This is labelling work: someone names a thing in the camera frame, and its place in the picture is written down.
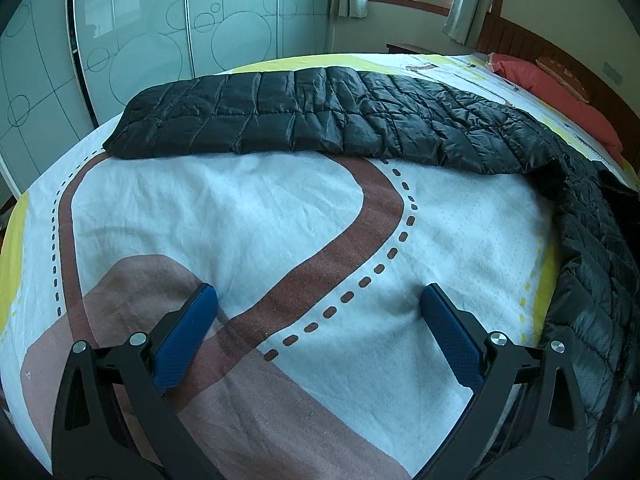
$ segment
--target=black puffer jacket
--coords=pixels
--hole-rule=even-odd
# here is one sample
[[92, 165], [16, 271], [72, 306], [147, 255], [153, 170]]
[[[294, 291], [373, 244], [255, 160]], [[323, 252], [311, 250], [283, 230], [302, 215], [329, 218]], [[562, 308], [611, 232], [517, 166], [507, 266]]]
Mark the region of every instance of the black puffer jacket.
[[561, 239], [542, 344], [570, 348], [591, 466], [631, 416], [640, 380], [638, 194], [529, 114], [443, 84], [348, 68], [206, 76], [141, 92], [104, 147], [123, 158], [320, 150], [529, 175], [555, 202]]

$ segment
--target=blue gripper pad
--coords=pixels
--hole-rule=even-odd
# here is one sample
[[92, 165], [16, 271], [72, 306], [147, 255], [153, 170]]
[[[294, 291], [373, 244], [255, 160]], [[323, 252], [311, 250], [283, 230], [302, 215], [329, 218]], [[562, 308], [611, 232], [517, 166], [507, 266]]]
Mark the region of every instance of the blue gripper pad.
[[478, 393], [484, 386], [482, 352], [453, 314], [444, 293], [428, 285], [420, 295], [420, 310], [440, 350], [460, 384]]
[[211, 285], [204, 285], [155, 353], [153, 382], [161, 395], [175, 388], [187, 371], [209, 327], [218, 313], [218, 295]]

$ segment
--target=wooden headboard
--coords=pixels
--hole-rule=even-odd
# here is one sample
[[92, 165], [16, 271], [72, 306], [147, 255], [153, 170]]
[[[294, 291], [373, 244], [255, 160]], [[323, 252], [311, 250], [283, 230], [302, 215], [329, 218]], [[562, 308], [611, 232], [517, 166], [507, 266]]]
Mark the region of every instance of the wooden headboard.
[[549, 56], [571, 70], [584, 85], [597, 108], [612, 124], [622, 141], [622, 155], [633, 167], [640, 169], [640, 118], [602, 79], [577, 59], [526, 28], [489, 13], [478, 41], [478, 52], [508, 54], [535, 63], [540, 56]]

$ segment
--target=pillow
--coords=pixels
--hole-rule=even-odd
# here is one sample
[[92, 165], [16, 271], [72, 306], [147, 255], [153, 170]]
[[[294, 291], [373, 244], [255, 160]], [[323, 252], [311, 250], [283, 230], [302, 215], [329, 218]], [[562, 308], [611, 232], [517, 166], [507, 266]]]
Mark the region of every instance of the pillow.
[[554, 81], [560, 84], [565, 90], [574, 96], [578, 101], [589, 103], [589, 95], [584, 89], [580, 80], [563, 64], [549, 57], [539, 57], [536, 65], [540, 67], [547, 75], [551, 76]]
[[609, 152], [622, 166], [622, 142], [611, 123], [593, 106], [578, 101], [553, 78], [529, 61], [517, 57], [494, 54], [489, 56], [487, 68], [512, 83], [531, 92], [549, 106], [578, 124]]

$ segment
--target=silver bolt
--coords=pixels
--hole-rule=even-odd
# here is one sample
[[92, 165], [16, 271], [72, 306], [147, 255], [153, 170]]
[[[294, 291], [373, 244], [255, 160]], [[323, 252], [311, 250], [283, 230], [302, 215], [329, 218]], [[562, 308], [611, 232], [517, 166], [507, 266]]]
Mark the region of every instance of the silver bolt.
[[491, 334], [491, 342], [494, 345], [505, 346], [507, 344], [507, 336], [505, 336], [502, 332], [495, 332]]
[[74, 354], [81, 354], [86, 350], [86, 342], [85, 341], [77, 341], [71, 349], [74, 351]]
[[129, 343], [132, 346], [140, 346], [146, 342], [146, 334], [142, 332], [136, 332], [129, 338]]
[[560, 341], [552, 341], [551, 342], [551, 349], [554, 352], [558, 352], [559, 354], [564, 353], [564, 344]]

